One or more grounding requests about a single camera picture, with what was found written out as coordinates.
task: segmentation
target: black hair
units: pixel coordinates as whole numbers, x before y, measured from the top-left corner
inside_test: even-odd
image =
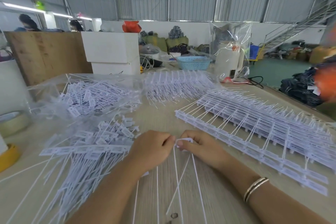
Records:
[[[70,25],[74,26],[77,31],[84,31],[82,25],[77,20],[70,21]]]
[[[35,21],[33,21],[29,15],[27,14],[20,14],[19,20],[22,23],[27,24],[33,31],[41,31],[38,27]]]

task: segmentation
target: hand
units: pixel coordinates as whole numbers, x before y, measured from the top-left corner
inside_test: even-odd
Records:
[[[196,143],[193,144],[185,140],[177,141],[180,150],[190,151],[209,166],[220,170],[226,162],[229,154],[218,144],[212,136],[203,131],[186,130],[181,138],[192,138]]]
[[[175,137],[169,133],[149,130],[134,141],[126,159],[136,165],[142,175],[165,161],[174,144]]]

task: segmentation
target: pile of white tags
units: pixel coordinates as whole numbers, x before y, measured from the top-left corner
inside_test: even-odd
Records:
[[[151,104],[178,101],[178,98],[196,98],[213,89],[214,79],[206,71],[176,70],[147,73],[144,90]]]
[[[101,78],[97,75],[65,76],[66,80],[62,76],[62,79],[53,78],[30,88],[31,91],[44,92],[37,107],[30,107],[31,113],[40,116],[56,115],[70,120],[88,114],[105,114],[115,108],[132,111],[140,103],[140,94],[132,89],[131,80],[118,80],[119,76],[110,75],[100,75]]]
[[[115,116],[112,120],[100,120],[98,122],[97,117],[81,119],[46,142],[40,156],[59,159],[50,171],[43,173],[44,184],[55,173],[57,177],[33,223],[40,223],[45,218],[63,223],[69,213],[76,211],[111,169],[124,159],[133,143],[132,138],[140,135],[132,118],[122,116],[119,121]],[[53,199],[48,199],[58,181],[62,180],[56,194],[53,192]],[[54,208],[58,211],[51,216]]]
[[[315,181],[328,184],[328,179],[308,167],[309,162],[316,161],[336,171],[336,145],[325,125],[311,116],[277,109],[275,105],[266,105],[243,93],[230,89],[210,91],[198,101],[175,111],[175,115],[301,185],[327,195],[327,188]],[[231,133],[224,130],[228,122],[236,126]],[[236,136],[240,128],[250,132],[246,138]],[[266,140],[260,144],[254,134]],[[283,146],[280,155],[272,152],[270,141]],[[302,154],[304,166],[286,159],[287,149],[290,153]]]

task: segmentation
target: yellow tape roll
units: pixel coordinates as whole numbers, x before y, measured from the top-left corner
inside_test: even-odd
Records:
[[[21,111],[9,112],[0,115],[0,134],[3,138],[9,137],[30,124],[28,116]]]
[[[0,172],[6,170],[17,162],[21,153],[14,144],[7,144],[8,150],[0,155]]]

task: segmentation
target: bangle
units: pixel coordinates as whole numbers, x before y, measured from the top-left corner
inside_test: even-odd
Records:
[[[267,182],[269,179],[267,177],[263,177],[258,179],[257,181],[255,181],[245,192],[244,195],[244,201],[247,203],[247,201],[250,198],[250,195],[257,189],[259,188],[261,185],[263,185],[265,182]]]

